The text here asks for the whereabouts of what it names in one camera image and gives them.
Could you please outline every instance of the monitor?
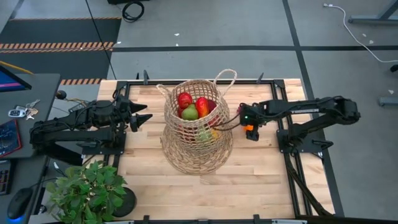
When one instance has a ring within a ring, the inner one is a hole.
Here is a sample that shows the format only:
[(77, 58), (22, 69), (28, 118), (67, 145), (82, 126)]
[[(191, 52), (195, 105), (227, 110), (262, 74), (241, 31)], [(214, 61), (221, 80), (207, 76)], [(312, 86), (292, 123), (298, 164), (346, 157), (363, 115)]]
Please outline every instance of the monitor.
[(0, 65), (0, 92), (30, 89), (32, 86)]

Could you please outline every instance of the red device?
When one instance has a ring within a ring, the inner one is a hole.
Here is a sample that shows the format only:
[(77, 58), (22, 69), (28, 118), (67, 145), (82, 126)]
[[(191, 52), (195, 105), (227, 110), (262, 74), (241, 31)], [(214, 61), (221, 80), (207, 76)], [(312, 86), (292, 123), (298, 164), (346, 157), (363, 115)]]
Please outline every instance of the red device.
[(17, 120), (0, 125), (0, 158), (22, 147)]

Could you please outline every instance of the wooden tabletop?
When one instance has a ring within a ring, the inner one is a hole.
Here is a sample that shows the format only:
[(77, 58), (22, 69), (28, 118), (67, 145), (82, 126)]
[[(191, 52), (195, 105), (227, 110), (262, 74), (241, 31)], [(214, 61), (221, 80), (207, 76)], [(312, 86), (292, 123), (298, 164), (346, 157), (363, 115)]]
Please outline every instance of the wooden tabletop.
[[(116, 82), (102, 81), (98, 100), (111, 100)], [(299, 79), (286, 79), (285, 85), (290, 101), (305, 99)], [(269, 85), (234, 85), (224, 98), (233, 117), (240, 103), (271, 100), (272, 94)], [(155, 86), (142, 85), (131, 87), (129, 99), (148, 105), (140, 114), (154, 116), (137, 133), (127, 129), (118, 172), (137, 195), (137, 207), (122, 220), (142, 220), (144, 215), (150, 215), (151, 220), (252, 219), (254, 214), (260, 214), (261, 218), (294, 217), (284, 157), (275, 135), (276, 122), (259, 129), (258, 142), (247, 140), (242, 127), (235, 128), (233, 151), (225, 165), (207, 175), (186, 175), (175, 170), (162, 152), (164, 97)], [(307, 114), (292, 118), (294, 123), (310, 119)], [(321, 160), (307, 153), (302, 153), (301, 159), (308, 188), (333, 213)], [(304, 213), (297, 185), (296, 189)]]

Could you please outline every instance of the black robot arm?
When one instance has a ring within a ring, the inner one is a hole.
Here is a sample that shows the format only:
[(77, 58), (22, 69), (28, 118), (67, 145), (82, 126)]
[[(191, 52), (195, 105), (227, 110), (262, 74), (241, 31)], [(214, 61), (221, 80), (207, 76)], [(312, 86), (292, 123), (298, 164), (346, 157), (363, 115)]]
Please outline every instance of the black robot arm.
[(243, 126), (253, 126), (252, 131), (246, 131), (246, 137), (258, 141), (258, 127), (270, 121), (277, 121), (292, 114), (323, 113), (324, 115), (303, 124), (293, 124), (289, 127), (286, 141), (299, 144), (307, 134), (333, 124), (353, 124), (361, 117), (356, 103), (342, 96), (326, 97), (316, 100), (286, 102), (284, 100), (269, 100), (253, 103), (251, 106), (240, 104), (239, 122)]
[(136, 132), (152, 117), (151, 114), (132, 115), (145, 108), (147, 105), (133, 103), (124, 96), (116, 96), (113, 101), (92, 101), (86, 108), (66, 117), (36, 122), (30, 130), (30, 143), (44, 154), (69, 163), (70, 160), (64, 156), (68, 149), (56, 145), (56, 142), (77, 141), (83, 149), (82, 154), (122, 154), (127, 124)]

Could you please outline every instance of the orange striped tape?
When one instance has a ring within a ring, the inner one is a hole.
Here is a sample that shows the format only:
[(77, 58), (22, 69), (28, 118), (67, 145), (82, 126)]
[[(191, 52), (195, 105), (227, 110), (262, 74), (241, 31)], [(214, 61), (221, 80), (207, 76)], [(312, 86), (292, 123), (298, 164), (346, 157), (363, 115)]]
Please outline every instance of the orange striped tape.
[[(79, 18), (17, 18), (10, 19), (10, 21), (31, 21), (31, 20), (79, 20), (79, 19), (91, 19), (91, 17), (79, 17)], [(94, 19), (122, 19), (121, 17), (94, 17)]]
[(112, 51), (114, 43), (74, 42), (74, 43), (26, 43), (0, 44), (0, 53), (41, 53), (41, 52), (76, 52), (105, 50)]
[(94, 85), (100, 84), (102, 80), (106, 80), (106, 78), (65, 79), (61, 81), (61, 85)]

